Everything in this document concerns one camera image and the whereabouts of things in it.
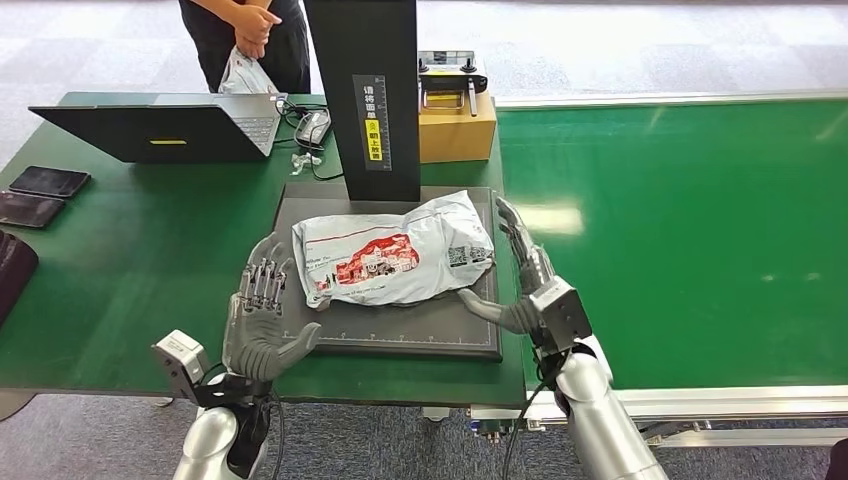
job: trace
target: green table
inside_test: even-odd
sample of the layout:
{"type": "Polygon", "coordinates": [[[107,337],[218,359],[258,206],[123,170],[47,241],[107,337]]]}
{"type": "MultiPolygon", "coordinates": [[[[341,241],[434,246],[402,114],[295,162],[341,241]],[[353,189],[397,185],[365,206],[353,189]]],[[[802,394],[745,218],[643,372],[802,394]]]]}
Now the green table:
{"type": "MultiPolygon", "coordinates": [[[[423,182],[505,187],[580,289],[635,417],[845,414],[846,98],[499,101],[503,179],[496,148],[488,163],[424,166],[423,182]]],[[[131,100],[145,96],[64,102],[131,100]]],[[[0,330],[0,387],[164,394],[147,345],[172,328],[217,356],[227,295],[283,183],[311,181],[289,176],[290,153],[127,166],[42,126],[0,184],[30,163],[95,181],[49,230],[15,230],[43,264],[0,330]]],[[[329,153],[325,175],[338,168],[329,153]]],[[[501,235],[496,245],[510,268],[501,235]]],[[[500,281],[514,299],[510,275],[500,281]]],[[[292,399],[515,406],[535,386],[521,343],[505,335],[499,365],[313,356],[277,387],[292,399]]],[[[537,417],[553,417],[540,399],[537,417]]]]}
{"type": "Polygon", "coordinates": [[[632,415],[848,412],[848,97],[501,101],[498,120],[507,197],[632,415]]]}
{"type": "MultiPolygon", "coordinates": [[[[149,103],[151,94],[82,94],[62,104],[149,103]]],[[[294,102],[321,97],[293,96],[294,102]]],[[[291,135],[283,126],[280,137],[291,135]]],[[[266,163],[127,165],[44,124],[0,173],[7,185],[31,164],[90,172],[93,182],[44,231],[10,228],[41,264],[0,330],[0,388],[166,395],[149,346],[178,328],[220,358],[227,301],[252,246],[271,229],[290,148],[266,163]]],[[[340,170],[332,141],[319,173],[340,170]]],[[[425,185],[502,188],[497,143],[489,162],[427,165],[425,185]]],[[[496,239],[503,300],[511,262],[496,239]]],[[[521,341],[505,334],[503,362],[311,355],[277,390],[291,400],[467,406],[518,405],[521,341]]]]}

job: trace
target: person's hand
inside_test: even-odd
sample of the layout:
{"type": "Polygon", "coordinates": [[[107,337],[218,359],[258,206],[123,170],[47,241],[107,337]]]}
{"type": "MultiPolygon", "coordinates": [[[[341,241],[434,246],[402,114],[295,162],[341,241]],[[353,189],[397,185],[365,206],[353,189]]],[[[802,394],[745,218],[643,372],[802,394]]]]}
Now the person's hand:
{"type": "Polygon", "coordinates": [[[268,43],[267,38],[260,43],[256,43],[251,42],[247,39],[247,37],[236,32],[236,48],[238,48],[239,52],[241,52],[244,56],[250,57],[254,60],[259,60],[265,56],[266,43],[268,43]]]}
{"type": "Polygon", "coordinates": [[[238,35],[254,43],[268,39],[271,27],[282,22],[280,17],[257,5],[238,5],[229,19],[238,35]]]}

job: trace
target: white bag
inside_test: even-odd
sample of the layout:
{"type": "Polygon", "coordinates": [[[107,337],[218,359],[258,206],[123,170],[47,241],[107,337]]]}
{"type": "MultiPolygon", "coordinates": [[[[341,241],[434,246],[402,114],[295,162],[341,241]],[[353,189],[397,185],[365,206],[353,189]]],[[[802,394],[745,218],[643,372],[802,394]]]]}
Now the white bag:
{"type": "Polygon", "coordinates": [[[467,287],[492,266],[494,247],[468,192],[406,215],[331,215],[292,227],[306,304],[415,303],[467,287]]]}
{"type": "Polygon", "coordinates": [[[244,56],[233,47],[218,93],[279,93],[258,60],[244,56]]]}

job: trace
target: cable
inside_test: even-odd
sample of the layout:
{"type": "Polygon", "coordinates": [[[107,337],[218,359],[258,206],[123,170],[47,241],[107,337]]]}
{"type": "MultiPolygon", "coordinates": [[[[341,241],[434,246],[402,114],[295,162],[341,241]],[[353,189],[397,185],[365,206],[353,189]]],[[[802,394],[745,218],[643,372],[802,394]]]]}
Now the cable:
{"type": "Polygon", "coordinates": [[[283,446],[285,445],[285,420],[283,419],[283,401],[280,400],[280,396],[277,395],[277,392],[271,388],[271,397],[277,401],[277,415],[280,417],[280,441],[279,447],[277,448],[277,464],[274,465],[274,474],[271,476],[271,480],[277,480],[277,474],[280,473],[280,467],[283,465],[283,446]]]}
{"type": "Polygon", "coordinates": [[[291,115],[292,113],[297,113],[297,112],[288,112],[288,113],[286,113],[285,115],[283,115],[283,120],[285,120],[285,121],[286,121],[286,123],[288,123],[288,124],[289,124],[289,126],[290,126],[290,127],[292,127],[292,128],[294,129],[295,133],[297,133],[297,124],[296,124],[296,123],[292,123],[291,119],[289,118],[289,115],[291,115]]]}
{"type": "Polygon", "coordinates": [[[504,467],[503,467],[503,480],[509,480],[509,459],[512,456],[512,451],[515,448],[515,444],[518,443],[518,435],[521,433],[521,421],[524,420],[524,415],[527,415],[527,410],[530,408],[530,405],[533,403],[533,400],[536,399],[536,395],[539,394],[546,386],[548,386],[551,382],[554,381],[556,376],[559,374],[561,369],[561,364],[552,369],[548,375],[539,383],[539,386],[533,390],[533,394],[530,395],[530,398],[527,399],[527,402],[524,404],[524,407],[521,409],[521,413],[518,414],[518,419],[515,421],[515,431],[512,432],[512,436],[509,438],[509,443],[506,446],[506,455],[504,457],[504,467]]]}
{"type": "Polygon", "coordinates": [[[300,140],[297,138],[297,132],[300,131],[300,127],[303,125],[303,121],[306,120],[307,118],[309,118],[309,115],[305,115],[303,117],[300,117],[300,121],[297,122],[297,126],[294,128],[294,143],[305,148],[307,151],[309,151],[309,153],[312,153],[313,150],[315,150],[317,152],[323,152],[324,151],[324,147],[322,147],[320,145],[314,146],[314,142],[312,141],[314,136],[315,136],[315,130],[318,130],[318,127],[323,127],[324,125],[326,125],[330,121],[330,111],[325,108],[324,112],[327,114],[327,120],[325,120],[324,123],[322,123],[321,125],[315,125],[314,127],[312,127],[312,130],[309,131],[309,145],[307,145],[305,143],[300,143],[300,140]]]}
{"type": "MultiPolygon", "coordinates": [[[[288,98],[283,99],[283,104],[288,107],[288,111],[280,109],[278,103],[275,103],[274,107],[277,109],[277,113],[279,113],[280,116],[283,117],[283,120],[285,120],[285,122],[290,127],[294,128],[294,135],[292,136],[291,139],[275,140],[274,143],[283,143],[285,141],[293,141],[298,146],[305,149],[307,151],[307,153],[310,155],[310,157],[312,156],[313,152],[323,152],[324,147],[322,147],[321,145],[315,145],[314,141],[313,141],[313,137],[314,137],[314,135],[315,135],[315,133],[316,133],[316,131],[318,130],[319,127],[323,127],[323,126],[327,125],[327,123],[330,122],[330,111],[327,108],[327,105],[321,104],[321,103],[294,104],[294,103],[290,102],[288,100],[288,98]],[[297,138],[297,132],[300,131],[301,127],[303,126],[303,122],[307,118],[309,118],[309,113],[312,112],[312,111],[323,111],[324,113],[326,113],[327,119],[324,121],[324,123],[322,123],[320,125],[315,125],[315,126],[312,127],[312,130],[310,130],[310,132],[309,132],[309,144],[305,144],[305,143],[302,143],[297,138]],[[296,124],[294,122],[292,122],[291,118],[289,117],[289,115],[291,115],[292,113],[300,116],[300,118],[298,119],[298,122],[296,124]]],[[[344,176],[344,172],[340,172],[340,173],[337,173],[335,175],[331,175],[329,177],[322,177],[321,175],[318,175],[315,172],[315,165],[311,161],[309,162],[309,168],[310,168],[310,170],[312,170],[312,177],[315,180],[318,180],[319,182],[327,182],[327,181],[335,180],[337,178],[341,178],[341,177],[344,176]]]]}

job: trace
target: yellow sticker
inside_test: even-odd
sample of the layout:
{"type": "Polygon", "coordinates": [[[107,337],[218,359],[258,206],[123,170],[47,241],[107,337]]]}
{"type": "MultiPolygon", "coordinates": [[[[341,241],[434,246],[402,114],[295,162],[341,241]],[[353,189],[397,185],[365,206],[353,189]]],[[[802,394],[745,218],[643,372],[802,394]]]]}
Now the yellow sticker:
{"type": "Polygon", "coordinates": [[[365,140],[368,144],[368,158],[375,162],[383,161],[383,146],[380,142],[379,120],[365,120],[365,140]]]}
{"type": "Polygon", "coordinates": [[[185,145],[185,140],[150,140],[151,145],[185,145]]]}
{"type": "Polygon", "coordinates": [[[448,94],[427,94],[427,100],[431,102],[436,102],[440,100],[455,100],[459,101],[462,97],[461,93],[448,93],[448,94]]]}

